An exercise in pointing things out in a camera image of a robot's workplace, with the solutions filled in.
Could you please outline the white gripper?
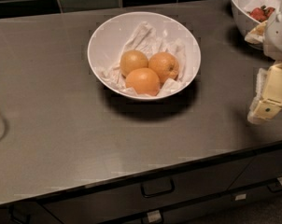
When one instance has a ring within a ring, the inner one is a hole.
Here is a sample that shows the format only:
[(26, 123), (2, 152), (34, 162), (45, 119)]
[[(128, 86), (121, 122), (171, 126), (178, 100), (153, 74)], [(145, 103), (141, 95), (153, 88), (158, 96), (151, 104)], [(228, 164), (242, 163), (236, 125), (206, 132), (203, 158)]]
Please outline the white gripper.
[(245, 36), (250, 44), (262, 44), (264, 54), (275, 61), (268, 70), (261, 68), (256, 79), (256, 96), (247, 120), (262, 124), (282, 110), (282, 1), (268, 21), (263, 21)]

